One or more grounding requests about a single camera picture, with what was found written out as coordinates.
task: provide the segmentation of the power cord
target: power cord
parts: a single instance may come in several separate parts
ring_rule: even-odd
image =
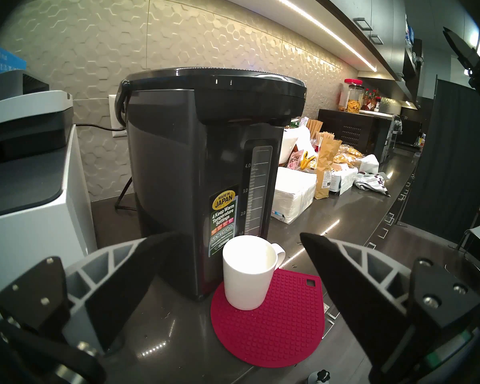
[[[93,127],[98,127],[99,129],[103,129],[104,131],[112,131],[112,132],[120,132],[120,131],[125,131],[125,127],[113,129],[111,127],[104,127],[100,125],[96,125],[95,123],[76,123],[76,126],[93,126]]]
[[[114,128],[110,128],[110,127],[104,127],[104,126],[96,125],[95,123],[77,123],[75,125],[76,126],[93,126],[93,127],[99,128],[99,129],[103,129],[104,131],[112,131],[112,132],[120,132],[120,131],[125,131],[126,130],[125,127],[114,129]],[[137,209],[132,208],[130,206],[119,205],[121,203],[121,201],[123,200],[123,197],[126,194],[126,191],[128,190],[128,187],[130,187],[131,181],[132,181],[132,179],[131,179],[131,176],[130,176],[130,179],[126,182],[126,185],[124,186],[123,190],[121,191],[121,194],[119,195],[119,198],[117,199],[116,203],[114,204],[114,209],[115,210],[123,209],[123,210],[137,211]]]
[[[130,179],[126,182],[126,185],[124,186],[123,190],[121,191],[121,194],[119,195],[119,198],[117,199],[116,203],[114,204],[114,209],[124,209],[124,210],[134,210],[137,211],[137,209],[129,207],[129,206],[124,206],[124,205],[119,205],[119,203],[122,201],[124,195],[126,194],[126,190],[128,190],[128,187],[130,187],[131,184],[131,176]]]

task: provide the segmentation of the yellow clip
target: yellow clip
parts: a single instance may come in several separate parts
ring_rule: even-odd
[[[311,158],[308,158],[308,152],[306,151],[302,157],[302,161],[300,162],[300,170],[304,170],[308,167],[309,163],[311,162],[311,160],[314,158],[311,157]]]

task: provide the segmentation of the printer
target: printer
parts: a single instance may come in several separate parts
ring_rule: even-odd
[[[72,96],[0,74],[0,290],[42,259],[66,267],[96,249]]]

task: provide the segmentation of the dish towel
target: dish towel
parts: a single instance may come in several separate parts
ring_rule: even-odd
[[[373,190],[390,197],[390,193],[388,193],[387,188],[384,187],[384,179],[380,175],[359,172],[354,179],[354,184],[361,190]]]

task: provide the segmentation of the black curtain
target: black curtain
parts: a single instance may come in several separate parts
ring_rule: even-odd
[[[480,97],[438,80],[425,146],[402,221],[452,242],[480,205]]]

